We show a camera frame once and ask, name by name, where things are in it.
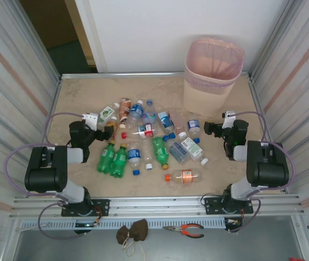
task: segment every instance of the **white bottle cap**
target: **white bottle cap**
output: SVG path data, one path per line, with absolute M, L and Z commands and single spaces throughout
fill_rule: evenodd
M 204 166 L 207 162 L 209 161 L 208 158 L 203 159 L 200 164 L 202 164 L 202 166 Z
M 181 132 L 180 134 L 178 134 L 178 137 L 180 139 L 184 139 L 185 137 L 187 137 L 187 133 L 186 132 Z
M 146 164 L 146 170 L 152 170 L 153 166 L 151 163 Z

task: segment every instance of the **bottle cap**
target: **bottle cap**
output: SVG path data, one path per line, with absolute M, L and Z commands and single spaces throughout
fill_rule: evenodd
M 165 181 L 171 181 L 171 175 L 170 174 L 165 175 Z
M 151 163 L 146 164 L 146 170 L 152 170 L 153 166 Z
M 204 166 L 207 162 L 209 161 L 208 158 L 203 159 L 200 164 L 202 164 L 202 166 Z
M 181 132 L 180 134 L 178 134 L 178 137 L 182 140 L 185 137 L 187 137 L 187 133 L 186 132 Z
M 169 134 L 169 138 L 170 138 L 170 139 L 174 139 L 174 138 L 176 138 L 176 135 L 175 135 L 173 132 L 171 132 L 171 133 Z

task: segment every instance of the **red-handled pliers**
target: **red-handled pliers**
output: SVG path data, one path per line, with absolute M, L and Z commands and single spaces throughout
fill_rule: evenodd
M 204 229 L 204 227 L 203 227 L 202 225 L 195 224 L 195 223 L 182 225 L 182 226 L 180 226 L 180 227 L 168 226 L 168 227 L 163 227 L 163 228 L 164 228 L 164 229 L 167 229 L 167 230 L 170 230 L 170 231 L 181 232 L 182 235 L 186 235 L 187 237 L 190 237 L 190 238 L 203 238 L 203 237 L 204 237 L 203 234 L 196 235 L 196 234 L 191 234 L 191 233 L 185 231 L 185 229 L 186 229 L 186 228 L 189 228 L 189 227 L 197 227 L 197 228 Z

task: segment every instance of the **blue bottle cap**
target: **blue bottle cap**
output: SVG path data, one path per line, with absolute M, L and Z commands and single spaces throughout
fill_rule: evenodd
M 174 138 L 176 138 L 176 135 L 175 135 L 173 132 L 171 132 L 171 133 L 169 134 L 169 138 L 170 138 L 170 139 L 174 139 Z

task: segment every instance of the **purple cable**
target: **purple cable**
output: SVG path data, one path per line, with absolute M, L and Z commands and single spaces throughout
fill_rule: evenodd
M 66 240 L 66 239 L 73 239 L 73 238 L 78 238 L 80 237 L 81 235 L 83 234 L 79 234 L 79 235 L 72 235 L 70 237 L 53 237 L 51 235 L 48 235 L 46 232 L 43 231 L 42 227 L 41 227 L 41 217 L 43 215 L 43 212 L 45 212 L 48 208 L 52 207 L 52 206 L 59 206 L 61 207 L 61 204 L 62 205 L 66 205 L 66 203 L 64 202 L 58 202 L 58 203 L 53 203 L 53 204 L 50 204 L 48 206 L 46 206 L 45 208 L 43 208 L 43 210 L 41 211 L 40 215 L 39 215 L 39 219 L 37 221 L 37 225 L 39 227 L 39 231 L 45 235 L 46 237 L 50 238 L 50 239 L 54 239 L 54 240 Z
M 267 122 L 265 121 L 265 118 L 264 118 L 264 116 L 263 116 L 262 114 L 260 114 L 260 113 L 258 113 L 258 112 L 256 112 L 256 111 L 244 111 L 244 112 L 242 112 L 242 113 L 231 114 L 231 115 L 229 115 L 229 117 L 231 117 L 231 116 L 243 115 L 243 114 L 249 114 L 249 113 L 251 113 L 251 114 L 257 114 L 259 117 L 261 117 L 261 118 L 263 119 L 263 122 L 264 122 L 264 132 L 263 132 L 263 137 L 262 137 L 262 139 L 261 139 L 261 141 L 263 141 L 263 140 L 265 139 L 265 134 L 266 134 L 266 132 L 268 132 L 268 128 L 267 128 Z
M 48 119 L 46 120 L 45 127 L 43 128 L 45 139 L 46 139 L 47 143 L 50 143 L 49 140 L 48 140 L 48 135 L 47 135 L 47 129 L 48 129 L 49 122 L 51 121 L 51 119 L 54 116 L 57 116 L 57 115 L 73 115 L 73 116 L 77 116 L 77 117 L 83 118 L 83 115 L 80 115 L 80 114 L 77 114 L 77 113 L 54 113 L 51 116 L 49 116 Z
M 233 232 L 238 232 L 240 229 L 246 227 L 247 225 L 249 225 L 252 220 L 256 217 L 256 215 L 259 213 L 259 210 L 261 209 L 261 200 L 259 198 L 251 198 L 251 200 L 257 200 L 258 201 L 258 208 L 256 210 L 256 212 L 254 212 L 254 215 L 249 219 L 249 221 L 247 221 L 245 224 L 243 224 L 241 227 L 235 228 L 233 230 L 230 230 L 229 232 L 233 233 Z
M 265 141 L 263 141 L 263 143 L 269 143 L 269 144 L 273 145 L 274 147 L 278 148 L 284 155 L 286 155 L 289 163 L 292 166 L 292 176 L 289 179 L 288 183 L 283 185 L 283 186 L 275 187 L 275 188 L 261 188 L 261 189 L 259 189 L 259 191 L 261 191 L 261 190 L 279 190 L 279 189 L 284 189 L 284 188 L 290 186 L 293 183 L 293 181 L 294 181 L 294 179 L 297 175 L 297 170 L 295 169 L 295 165 L 294 165 L 292 157 L 281 146 L 277 145 L 276 143 L 274 143 L 272 141 L 265 140 Z M 258 193 L 258 190 L 255 190 L 255 191 L 251 192 L 250 194 L 248 194 L 246 197 L 252 197 L 254 194 L 257 194 L 257 193 Z
M 18 187 L 10 178 L 9 174 L 8 174 L 8 170 L 7 170 L 7 165 L 8 165 L 8 161 L 9 159 L 18 151 L 22 150 L 23 148 L 28 148 L 28 147 L 32 147 L 32 146 L 48 146 L 48 147 L 54 147 L 55 145 L 53 144 L 48 144 L 48 143 L 32 143 L 32 144 L 25 144 L 22 145 L 18 148 L 16 148 L 15 150 L 13 150 L 11 153 L 9 153 L 7 155 L 7 157 L 5 158 L 4 162 L 3 162 L 3 173 L 8 181 L 8 183 L 16 190 L 18 190 L 19 192 L 27 195 L 27 196 L 35 196 L 35 197 L 39 197 L 39 196 L 56 196 L 64 201 L 67 201 L 67 199 L 65 197 L 56 195 L 55 193 L 40 193 L 40 194 L 35 194 L 35 193 L 30 193 L 26 190 L 23 190 L 22 188 Z

